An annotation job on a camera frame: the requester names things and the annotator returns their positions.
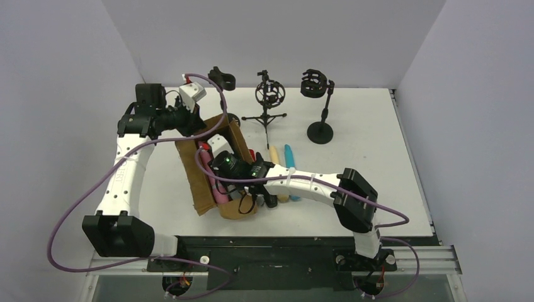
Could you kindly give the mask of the brown cardboard box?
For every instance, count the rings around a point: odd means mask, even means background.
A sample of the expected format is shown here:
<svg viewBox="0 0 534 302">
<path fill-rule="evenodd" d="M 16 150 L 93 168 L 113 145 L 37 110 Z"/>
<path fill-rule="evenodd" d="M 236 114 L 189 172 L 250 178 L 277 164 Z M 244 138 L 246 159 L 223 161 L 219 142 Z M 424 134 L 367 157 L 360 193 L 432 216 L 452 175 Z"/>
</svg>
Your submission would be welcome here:
<svg viewBox="0 0 534 302">
<path fill-rule="evenodd" d="M 206 142 L 215 134 L 222 135 L 230 144 L 236 156 L 247 163 L 253 163 L 253 157 L 249 152 L 246 141 L 242 135 L 240 126 L 236 120 L 225 120 L 211 134 L 206 137 L 194 140 L 183 140 L 175 143 L 179 157 L 183 163 L 185 173 L 190 185 L 193 197 L 193 206 L 198 215 L 204 215 L 212 208 L 218 208 L 222 218 L 228 220 L 240 220 L 247 216 L 255 215 L 258 212 L 258 205 L 253 204 L 250 196 L 228 201 L 223 204 L 217 203 L 214 196 L 212 183 L 195 162 L 195 153 L 199 142 Z"/>
</svg>

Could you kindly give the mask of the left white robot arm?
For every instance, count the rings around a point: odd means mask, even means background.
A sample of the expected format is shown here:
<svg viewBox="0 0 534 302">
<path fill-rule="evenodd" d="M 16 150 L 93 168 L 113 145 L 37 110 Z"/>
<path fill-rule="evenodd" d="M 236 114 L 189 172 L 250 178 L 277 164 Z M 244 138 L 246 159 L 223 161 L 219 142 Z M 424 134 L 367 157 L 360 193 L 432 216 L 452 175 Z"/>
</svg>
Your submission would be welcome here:
<svg viewBox="0 0 534 302">
<path fill-rule="evenodd" d="M 82 230 L 102 257 L 174 256 L 178 238 L 157 233 L 139 218 L 140 191 L 156 140 L 164 131 L 184 137 L 205 127 L 197 104 L 205 88 L 188 82 L 176 90 L 174 105 L 162 84 L 137 84 L 136 100 L 117 124 L 115 164 L 95 214 L 86 215 Z"/>
</svg>

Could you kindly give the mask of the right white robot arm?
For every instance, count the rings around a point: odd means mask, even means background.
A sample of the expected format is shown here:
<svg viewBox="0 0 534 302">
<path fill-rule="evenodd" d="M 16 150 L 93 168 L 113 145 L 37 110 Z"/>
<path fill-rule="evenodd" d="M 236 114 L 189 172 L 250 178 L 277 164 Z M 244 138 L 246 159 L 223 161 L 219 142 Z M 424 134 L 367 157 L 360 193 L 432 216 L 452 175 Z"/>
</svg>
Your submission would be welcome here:
<svg viewBox="0 0 534 302">
<path fill-rule="evenodd" d="M 297 171 L 272 162 L 257 160 L 250 164 L 223 151 L 209 166 L 226 184 L 243 189 L 253 198 L 261 198 L 270 208 L 280 195 L 298 196 L 335 209 L 340 224 L 351 231 L 355 253 L 373 259 L 380 251 L 380 235 L 374 225 L 377 191 L 352 168 L 340 174 L 316 174 Z"/>
</svg>

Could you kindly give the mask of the clip mic stand round base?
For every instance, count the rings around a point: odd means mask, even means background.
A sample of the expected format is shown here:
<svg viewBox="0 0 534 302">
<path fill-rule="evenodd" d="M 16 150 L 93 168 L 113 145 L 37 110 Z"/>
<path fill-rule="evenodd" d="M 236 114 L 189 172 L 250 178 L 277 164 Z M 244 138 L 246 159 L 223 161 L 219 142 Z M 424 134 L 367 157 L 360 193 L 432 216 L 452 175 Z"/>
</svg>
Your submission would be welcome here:
<svg viewBox="0 0 534 302">
<path fill-rule="evenodd" d="M 216 85 L 223 91 L 234 91 L 236 89 L 236 78 L 232 74 L 222 72 L 217 66 L 208 73 L 208 78 L 214 81 Z M 233 113 L 227 113 L 229 122 L 235 121 L 238 126 L 241 126 L 239 117 Z"/>
</svg>

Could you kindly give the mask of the cream microphone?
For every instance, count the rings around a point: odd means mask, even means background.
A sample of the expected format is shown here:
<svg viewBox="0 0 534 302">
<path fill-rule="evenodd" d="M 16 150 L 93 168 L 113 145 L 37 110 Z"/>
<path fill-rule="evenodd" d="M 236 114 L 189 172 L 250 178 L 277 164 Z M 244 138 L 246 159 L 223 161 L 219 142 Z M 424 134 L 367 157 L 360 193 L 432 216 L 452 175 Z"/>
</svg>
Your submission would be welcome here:
<svg viewBox="0 0 534 302">
<path fill-rule="evenodd" d="M 278 155 L 278 151 L 274 145 L 269 146 L 269 153 L 270 153 L 270 159 L 272 163 L 280 165 L 280 158 Z M 276 197 L 280 203 L 286 203 L 289 201 L 289 195 L 286 195 L 286 194 L 278 194 Z"/>
</svg>

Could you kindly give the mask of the tripod shock mount stand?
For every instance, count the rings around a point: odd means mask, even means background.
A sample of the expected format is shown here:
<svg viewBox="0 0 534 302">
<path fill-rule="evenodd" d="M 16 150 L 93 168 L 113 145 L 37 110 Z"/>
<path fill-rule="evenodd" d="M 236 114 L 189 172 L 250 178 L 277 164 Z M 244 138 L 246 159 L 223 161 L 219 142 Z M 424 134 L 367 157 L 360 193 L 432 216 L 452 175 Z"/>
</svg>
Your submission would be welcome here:
<svg viewBox="0 0 534 302">
<path fill-rule="evenodd" d="M 286 113 L 271 115 L 268 113 L 270 109 L 278 107 L 285 100 L 285 87 L 278 81 L 270 78 L 267 70 L 257 72 L 257 76 L 261 77 L 260 83 L 256 86 L 254 96 L 258 104 L 262 107 L 262 113 L 259 116 L 242 116 L 241 120 L 256 120 L 260 123 L 266 135 L 266 148 L 270 148 L 270 141 L 268 135 L 268 125 L 276 118 L 284 118 Z"/>
</svg>

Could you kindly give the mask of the red glitter microphone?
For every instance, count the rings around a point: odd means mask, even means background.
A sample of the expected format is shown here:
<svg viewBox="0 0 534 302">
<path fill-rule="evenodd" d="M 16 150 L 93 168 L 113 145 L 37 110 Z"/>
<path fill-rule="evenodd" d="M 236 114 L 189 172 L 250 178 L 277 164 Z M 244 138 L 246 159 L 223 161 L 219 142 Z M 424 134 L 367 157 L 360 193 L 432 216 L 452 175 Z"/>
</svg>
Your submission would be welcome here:
<svg viewBox="0 0 534 302">
<path fill-rule="evenodd" d="M 253 161 L 256 161 L 256 154 L 253 149 L 249 149 L 249 153 Z"/>
</svg>

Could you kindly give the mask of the blue microphone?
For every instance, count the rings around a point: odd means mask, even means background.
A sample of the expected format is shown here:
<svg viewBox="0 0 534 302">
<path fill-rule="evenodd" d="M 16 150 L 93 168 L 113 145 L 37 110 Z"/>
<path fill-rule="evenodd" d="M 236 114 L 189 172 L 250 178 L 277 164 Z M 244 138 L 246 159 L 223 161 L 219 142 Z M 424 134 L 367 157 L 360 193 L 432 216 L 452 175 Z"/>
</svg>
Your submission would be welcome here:
<svg viewBox="0 0 534 302">
<path fill-rule="evenodd" d="M 295 168 L 294 154 L 289 144 L 284 145 L 284 156 L 285 156 L 286 167 Z"/>
</svg>

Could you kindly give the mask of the black microphone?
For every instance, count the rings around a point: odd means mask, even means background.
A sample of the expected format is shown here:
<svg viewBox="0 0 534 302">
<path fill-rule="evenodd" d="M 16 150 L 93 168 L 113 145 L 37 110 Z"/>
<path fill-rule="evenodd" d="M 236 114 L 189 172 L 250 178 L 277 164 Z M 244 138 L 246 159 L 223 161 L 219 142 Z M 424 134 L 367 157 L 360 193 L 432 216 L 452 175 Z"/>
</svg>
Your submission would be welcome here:
<svg viewBox="0 0 534 302">
<path fill-rule="evenodd" d="M 259 152 L 256 152 L 256 161 L 254 163 L 254 166 L 257 167 L 257 171 L 255 174 L 255 178 L 257 179 L 264 179 L 267 178 L 267 173 L 271 168 L 273 168 L 275 165 L 274 163 L 264 160 L 262 155 Z M 274 208 L 278 205 L 278 200 L 275 195 L 270 194 L 267 189 L 265 188 L 266 181 L 263 182 L 257 182 L 255 187 L 255 193 L 257 198 L 261 198 L 264 202 L 264 204 L 268 208 Z"/>
</svg>

